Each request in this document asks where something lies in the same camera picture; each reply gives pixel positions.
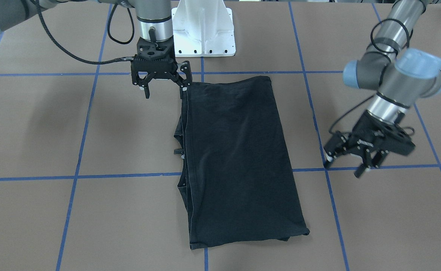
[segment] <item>black pants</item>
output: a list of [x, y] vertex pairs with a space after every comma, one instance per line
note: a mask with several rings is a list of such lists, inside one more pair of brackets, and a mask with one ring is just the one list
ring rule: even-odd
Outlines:
[[309, 234], [269, 77], [193, 83], [174, 137], [191, 249]]

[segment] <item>white plastic base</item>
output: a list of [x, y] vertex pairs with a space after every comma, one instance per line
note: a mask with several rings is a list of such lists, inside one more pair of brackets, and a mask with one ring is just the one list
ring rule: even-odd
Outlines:
[[172, 18], [175, 56], [236, 54], [232, 10], [222, 0], [181, 0]]

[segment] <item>table surface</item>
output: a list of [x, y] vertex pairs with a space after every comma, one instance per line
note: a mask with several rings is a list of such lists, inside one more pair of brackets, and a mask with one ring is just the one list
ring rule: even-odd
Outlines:
[[[172, 154], [176, 85], [152, 82], [146, 100], [128, 63], [77, 62], [35, 17], [0, 36], [0, 270], [441, 270], [441, 94], [403, 120], [416, 130], [410, 156], [392, 154], [361, 179], [357, 158], [322, 167], [331, 123], [371, 94], [346, 87], [342, 69], [391, 5], [226, 4], [236, 56], [189, 59], [194, 80], [270, 76], [311, 234], [191, 251]], [[66, 3], [45, 20], [83, 58], [132, 55], [135, 43], [105, 38], [110, 9]], [[112, 34], [128, 39], [129, 27], [119, 10]], [[441, 57], [441, 4], [421, 16], [411, 46]]]

